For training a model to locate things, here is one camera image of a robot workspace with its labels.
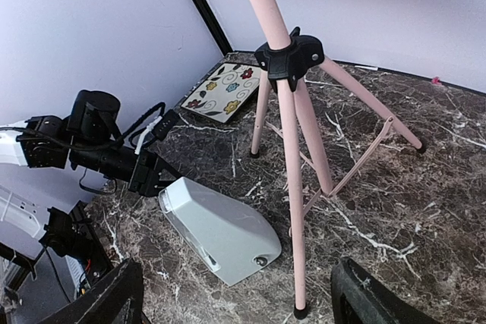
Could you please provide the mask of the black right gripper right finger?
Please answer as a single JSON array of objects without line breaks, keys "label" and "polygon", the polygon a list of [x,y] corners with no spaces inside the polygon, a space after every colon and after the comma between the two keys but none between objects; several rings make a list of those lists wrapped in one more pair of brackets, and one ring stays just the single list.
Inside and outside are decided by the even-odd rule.
[{"label": "black right gripper right finger", "polygon": [[331,272],[335,323],[435,323],[388,290],[352,258],[339,260]]}]

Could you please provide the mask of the white metronome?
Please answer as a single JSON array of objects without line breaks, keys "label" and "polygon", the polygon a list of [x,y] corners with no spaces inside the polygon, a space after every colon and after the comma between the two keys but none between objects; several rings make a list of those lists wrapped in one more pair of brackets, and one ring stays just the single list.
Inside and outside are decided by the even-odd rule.
[{"label": "white metronome", "polygon": [[228,286],[276,260],[282,246],[255,209],[188,178],[159,193],[159,206],[205,266]]}]

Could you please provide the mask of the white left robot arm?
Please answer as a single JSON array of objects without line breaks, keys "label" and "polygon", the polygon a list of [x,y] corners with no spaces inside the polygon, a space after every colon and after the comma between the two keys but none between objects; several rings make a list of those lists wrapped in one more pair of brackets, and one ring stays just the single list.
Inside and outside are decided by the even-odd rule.
[{"label": "white left robot arm", "polygon": [[169,181],[182,177],[165,159],[149,150],[180,122],[179,115],[159,102],[125,132],[116,124],[120,101],[103,91],[81,90],[66,118],[35,116],[1,128],[1,161],[28,168],[82,167],[128,190],[155,197]]}]

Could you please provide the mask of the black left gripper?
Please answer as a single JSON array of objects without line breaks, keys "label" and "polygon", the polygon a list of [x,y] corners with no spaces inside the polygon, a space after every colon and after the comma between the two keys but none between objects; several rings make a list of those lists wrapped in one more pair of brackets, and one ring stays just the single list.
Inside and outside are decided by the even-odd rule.
[{"label": "black left gripper", "polygon": [[128,190],[143,197],[154,197],[160,190],[182,177],[165,159],[149,151],[138,155],[128,147],[100,151],[72,151],[72,167],[82,166],[99,172],[108,179],[128,183]]}]

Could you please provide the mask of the pink music stand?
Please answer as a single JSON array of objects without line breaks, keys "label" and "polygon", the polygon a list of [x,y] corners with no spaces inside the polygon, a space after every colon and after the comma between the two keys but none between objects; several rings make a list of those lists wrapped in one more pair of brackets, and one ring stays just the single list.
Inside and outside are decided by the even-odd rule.
[{"label": "pink music stand", "polygon": [[[301,153],[298,137],[302,135],[305,138],[308,151],[311,154],[310,165],[317,174],[322,194],[327,197],[337,194],[347,184],[391,128],[394,128],[420,153],[426,150],[426,146],[351,74],[325,56],[319,39],[302,35],[298,27],[289,32],[276,0],[249,1],[267,40],[254,53],[263,73],[258,91],[251,155],[258,156],[260,153],[261,133],[267,113],[268,99],[270,92],[275,92],[279,100],[289,189],[290,235],[292,237],[295,280],[294,316],[296,319],[302,320],[308,316],[309,312],[305,283],[304,218],[313,204],[303,203]],[[331,178],[316,115],[304,81],[307,71],[314,66],[319,67],[335,81],[354,93],[384,120],[380,135],[337,185],[333,184]]]}]

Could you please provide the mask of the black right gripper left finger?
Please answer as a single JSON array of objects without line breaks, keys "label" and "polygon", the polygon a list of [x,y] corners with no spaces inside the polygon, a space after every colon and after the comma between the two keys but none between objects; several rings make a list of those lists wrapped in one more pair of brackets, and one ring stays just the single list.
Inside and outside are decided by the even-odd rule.
[{"label": "black right gripper left finger", "polygon": [[86,294],[43,323],[142,323],[144,283],[141,264],[126,259]]}]

